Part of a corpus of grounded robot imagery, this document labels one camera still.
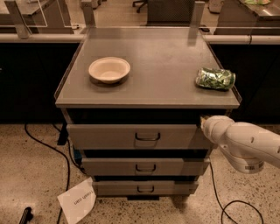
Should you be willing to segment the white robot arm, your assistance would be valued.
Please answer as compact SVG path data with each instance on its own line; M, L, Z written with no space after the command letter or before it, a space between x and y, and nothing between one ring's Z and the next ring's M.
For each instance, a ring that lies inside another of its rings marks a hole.
M248 122L235 122L225 115L202 116L200 127L238 172L257 173L265 163L280 168L278 134Z

